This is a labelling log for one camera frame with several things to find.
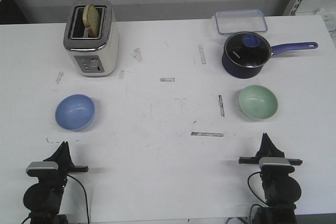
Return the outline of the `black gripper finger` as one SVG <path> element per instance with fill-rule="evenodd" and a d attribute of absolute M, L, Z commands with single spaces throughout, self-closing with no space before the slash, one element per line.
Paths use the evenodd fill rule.
<path fill-rule="evenodd" d="M 274 143 L 271 141 L 268 134 L 266 134 L 266 145 L 267 145 L 268 152 L 279 152 L 279 150 L 276 148 Z"/>
<path fill-rule="evenodd" d="M 66 142 L 63 141 L 60 146 L 57 148 L 57 150 L 55 151 L 55 154 L 62 154 L 64 152 L 64 149 L 66 147 Z"/>
<path fill-rule="evenodd" d="M 67 141 L 65 142 L 65 153 L 70 154 L 69 143 Z"/>
<path fill-rule="evenodd" d="M 267 151 L 267 133 L 262 134 L 259 151 L 260 152 L 266 152 Z"/>

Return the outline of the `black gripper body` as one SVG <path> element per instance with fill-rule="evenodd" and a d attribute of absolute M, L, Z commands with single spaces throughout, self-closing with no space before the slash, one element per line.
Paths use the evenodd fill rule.
<path fill-rule="evenodd" d="M 258 166 L 300 166 L 302 160 L 297 158 L 286 158 L 283 152 L 267 154 L 258 151 L 253 157 L 241 156 L 238 159 L 241 165 L 258 165 Z"/>
<path fill-rule="evenodd" d="M 55 171 L 46 172 L 46 175 L 43 176 L 43 182 L 65 182 L 68 174 L 88 172 L 88 166 L 76 166 L 69 153 L 53 154 L 43 162 L 48 162 L 49 165 L 57 164 Z"/>

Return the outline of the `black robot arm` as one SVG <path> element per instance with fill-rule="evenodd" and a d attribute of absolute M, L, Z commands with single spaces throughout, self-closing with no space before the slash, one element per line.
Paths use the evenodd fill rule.
<path fill-rule="evenodd" d="M 66 215 L 60 214 L 60 206 L 68 178 L 73 173 L 86 173 L 88 166 L 76 166 L 71 159 L 68 142 L 62 142 L 51 157 L 32 162 L 26 174 L 38 178 L 23 196 L 24 206 L 30 210 L 26 220 L 30 223 L 68 223 Z"/>
<path fill-rule="evenodd" d="M 247 178 L 250 185 L 252 176 L 260 175 L 265 199 L 257 194 L 254 196 L 263 205 L 253 204 L 257 207 L 254 216 L 249 216 L 250 223 L 297 223 L 295 215 L 295 202 L 301 197 L 302 191 L 299 183 L 289 174 L 300 166 L 301 159 L 286 158 L 285 153 L 275 147 L 267 133 L 261 138 L 260 149 L 253 157 L 240 157 L 240 164 L 258 165 L 260 171 Z"/>

